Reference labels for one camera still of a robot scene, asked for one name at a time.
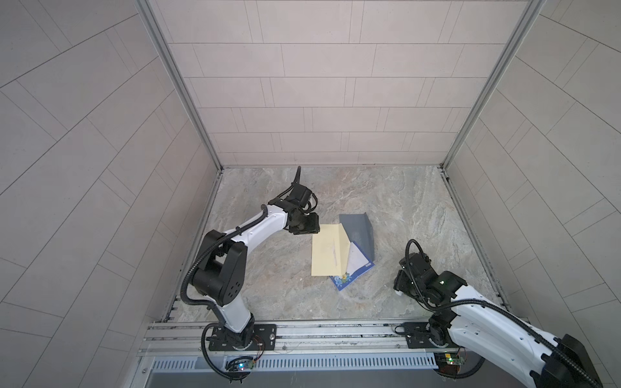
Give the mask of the yellow paper envelope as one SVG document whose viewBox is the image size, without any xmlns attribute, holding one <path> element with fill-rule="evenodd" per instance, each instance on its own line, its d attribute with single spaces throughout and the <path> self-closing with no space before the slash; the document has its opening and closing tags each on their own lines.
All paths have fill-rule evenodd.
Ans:
<svg viewBox="0 0 621 388">
<path fill-rule="evenodd" d="M 343 276 L 349 261 L 351 242 L 341 224 L 320 226 L 311 240 L 311 275 Z"/>
</svg>

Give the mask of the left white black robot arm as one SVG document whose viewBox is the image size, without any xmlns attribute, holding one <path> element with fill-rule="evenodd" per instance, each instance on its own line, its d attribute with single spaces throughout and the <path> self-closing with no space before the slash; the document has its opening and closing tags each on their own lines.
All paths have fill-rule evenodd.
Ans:
<svg viewBox="0 0 621 388">
<path fill-rule="evenodd" d="M 212 310 L 218 319 L 216 338 L 235 349 L 245 349 L 254 336 L 254 316 L 240 296 L 248 254 L 279 231 L 320 232 L 317 196 L 300 183 L 301 173 L 298 167 L 290 186 L 253 218 L 229 231 L 206 233 L 181 283 L 181 301 Z"/>
</svg>

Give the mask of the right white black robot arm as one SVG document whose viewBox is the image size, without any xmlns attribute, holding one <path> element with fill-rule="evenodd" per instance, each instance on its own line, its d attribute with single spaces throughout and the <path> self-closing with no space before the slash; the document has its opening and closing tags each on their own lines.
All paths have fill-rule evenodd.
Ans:
<svg viewBox="0 0 621 388">
<path fill-rule="evenodd" d="M 443 378 L 469 378 L 489 361 L 526 387 L 602 386 L 581 341 L 527 323 L 450 271 L 437 273 L 415 239 L 407 242 L 399 265 L 394 290 L 431 315 L 426 324 L 399 325 L 396 334 L 437 348 L 467 349 L 480 358 L 464 373 L 438 370 Z"/>
</svg>

